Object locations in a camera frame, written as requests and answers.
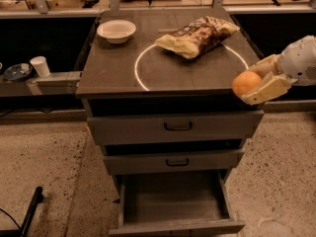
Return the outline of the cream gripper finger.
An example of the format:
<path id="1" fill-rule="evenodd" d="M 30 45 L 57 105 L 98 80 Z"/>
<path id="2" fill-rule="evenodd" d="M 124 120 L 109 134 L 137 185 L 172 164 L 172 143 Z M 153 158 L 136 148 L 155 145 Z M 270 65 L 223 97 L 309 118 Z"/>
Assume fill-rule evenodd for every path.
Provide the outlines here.
<path id="1" fill-rule="evenodd" d="M 256 64 L 249 67 L 249 71 L 255 72 L 258 74 L 261 78 L 264 78 L 269 73 L 272 73 L 273 75 L 279 75 L 278 70 L 278 54 L 272 54 L 260 61 L 258 61 Z"/>
<path id="2" fill-rule="evenodd" d="M 274 75 L 270 72 L 258 86 L 242 95 L 241 100 L 251 106 L 273 100 L 286 94 L 294 82 L 295 79 L 290 78 L 284 73 Z"/>

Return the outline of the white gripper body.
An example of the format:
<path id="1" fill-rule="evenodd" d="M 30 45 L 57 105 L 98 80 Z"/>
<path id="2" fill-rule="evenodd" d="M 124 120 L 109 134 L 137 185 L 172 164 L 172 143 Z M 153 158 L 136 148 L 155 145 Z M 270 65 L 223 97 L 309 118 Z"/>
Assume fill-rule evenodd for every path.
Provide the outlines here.
<path id="1" fill-rule="evenodd" d="M 316 84 L 316 40 L 306 36 L 290 45 L 280 54 L 280 70 L 297 86 Z"/>

